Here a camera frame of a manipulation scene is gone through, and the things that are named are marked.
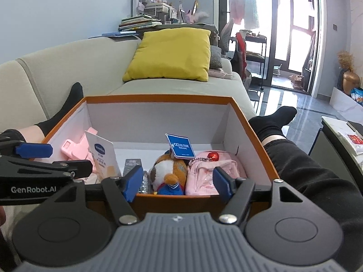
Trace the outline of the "pink fire extinguisher toy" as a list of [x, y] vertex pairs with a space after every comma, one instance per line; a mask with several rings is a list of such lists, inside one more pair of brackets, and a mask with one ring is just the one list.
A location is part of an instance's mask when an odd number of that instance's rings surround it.
[[96, 167], [93, 160], [93, 156], [89, 151], [89, 142], [87, 140], [86, 133], [97, 134], [97, 130], [89, 127], [88, 130], [85, 130], [82, 135], [80, 141], [77, 143], [71, 139], [65, 140], [63, 145], [61, 146], [61, 152], [67, 156], [70, 161], [80, 161], [80, 160], [89, 160], [92, 164], [92, 171], [87, 177], [82, 177], [82, 180], [89, 182], [94, 182], [97, 180]]

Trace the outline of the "grey remote control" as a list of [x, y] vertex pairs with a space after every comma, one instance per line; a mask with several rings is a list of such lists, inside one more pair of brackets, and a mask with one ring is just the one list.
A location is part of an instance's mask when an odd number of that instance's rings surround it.
[[149, 174], [142, 167], [139, 158], [127, 158], [124, 164], [123, 177], [126, 178], [126, 193], [135, 195], [136, 193], [148, 194], [150, 192]]

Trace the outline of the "pink mini backpack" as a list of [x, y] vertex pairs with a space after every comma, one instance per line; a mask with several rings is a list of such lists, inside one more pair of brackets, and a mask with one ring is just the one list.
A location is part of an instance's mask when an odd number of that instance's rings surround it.
[[213, 170], [216, 167], [222, 168], [234, 179], [247, 177], [244, 167], [235, 155], [227, 151], [201, 152], [188, 164], [185, 195], [217, 195], [213, 184]]

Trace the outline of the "plush toy in blue outfit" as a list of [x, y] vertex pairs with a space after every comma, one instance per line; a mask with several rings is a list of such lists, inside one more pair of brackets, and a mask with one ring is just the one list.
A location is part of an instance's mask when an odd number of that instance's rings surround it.
[[157, 195], [184, 195], [187, 174], [185, 160], [166, 151], [155, 161], [149, 173], [153, 192]]

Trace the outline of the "orange cardboard box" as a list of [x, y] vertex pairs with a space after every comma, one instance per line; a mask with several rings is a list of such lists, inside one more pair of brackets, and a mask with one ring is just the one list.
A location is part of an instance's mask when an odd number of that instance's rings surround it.
[[79, 141], [94, 128], [114, 144], [122, 166], [139, 158], [145, 170], [168, 148], [167, 134], [187, 137], [195, 152], [223, 150], [236, 155], [246, 175], [270, 185], [277, 171], [236, 101], [225, 96], [116, 95], [81, 100], [45, 137], [52, 161], [63, 160], [61, 145]]

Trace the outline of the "person's right leg black sock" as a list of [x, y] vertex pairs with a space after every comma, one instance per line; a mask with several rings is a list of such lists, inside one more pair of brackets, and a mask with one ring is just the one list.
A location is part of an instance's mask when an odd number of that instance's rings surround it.
[[281, 106], [271, 115], [251, 118], [249, 124], [279, 177], [340, 224], [344, 240], [335, 260], [346, 270], [356, 271], [362, 267], [362, 195], [354, 184], [321, 167], [286, 139], [282, 127], [296, 114], [294, 107]]

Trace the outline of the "beige fabric sofa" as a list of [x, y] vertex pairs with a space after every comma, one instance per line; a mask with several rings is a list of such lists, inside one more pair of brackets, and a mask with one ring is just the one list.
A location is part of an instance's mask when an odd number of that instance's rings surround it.
[[20, 129], [55, 115], [78, 82], [85, 96], [225, 96], [247, 121], [255, 114], [239, 76], [207, 82], [141, 79], [123, 83], [137, 50], [136, 39], [87, 39], [25, 55], [1, 65], [1, 130]]

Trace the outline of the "blue hang tag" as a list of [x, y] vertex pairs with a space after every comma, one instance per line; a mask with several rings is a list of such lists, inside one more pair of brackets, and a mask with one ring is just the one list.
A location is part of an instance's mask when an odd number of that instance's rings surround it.
[[192, 145], [187, 137], [166, 134], [166, 138], [175, 158], [192, 160], [196, 157]]

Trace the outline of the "yellow cushion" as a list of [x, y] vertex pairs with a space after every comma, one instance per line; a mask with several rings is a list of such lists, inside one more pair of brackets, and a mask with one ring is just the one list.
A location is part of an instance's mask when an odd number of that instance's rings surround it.
[[200, 28], [168, 28], [144, 33], [123, 81], [165, 78], [207, 82], [209, 36], [209, 30]]

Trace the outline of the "black metal shelf cart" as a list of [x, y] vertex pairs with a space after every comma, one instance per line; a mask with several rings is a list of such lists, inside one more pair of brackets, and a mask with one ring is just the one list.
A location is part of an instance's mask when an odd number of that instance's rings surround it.
[[260, 33], [255, 34], [246, 29], [241, 29], [238, 34], [242, 36], [245, 43], [255, 43], [261, 48], [259, 53], [246, 50], [246, 60], [260, 65], [258, 72], [258, 76], [260, 77], [260, 90], [264, 90], [263, 81], [265, 79], [266, 69], [267, 37]]

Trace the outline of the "golden vase dried flowers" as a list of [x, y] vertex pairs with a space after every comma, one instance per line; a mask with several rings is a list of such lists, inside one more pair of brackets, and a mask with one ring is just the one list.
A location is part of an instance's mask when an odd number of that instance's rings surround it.
[[346, 95], [351, 94], [351, 90], [360, 87], [361, 79], [354, 71], [354, 57], [346, 50], [338, 52], [338, 62], [343, 71], [341, 77], [341, 88]]

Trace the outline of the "stack of books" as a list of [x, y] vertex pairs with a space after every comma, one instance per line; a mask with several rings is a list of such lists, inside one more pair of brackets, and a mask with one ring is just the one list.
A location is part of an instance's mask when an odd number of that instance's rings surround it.
[[157, 25], [162, 25], [162, 22], [159, 19], [142, 14], [124, 18], [118, 26], [118, 31], [136, 31], [138, 29], [156, 27]]

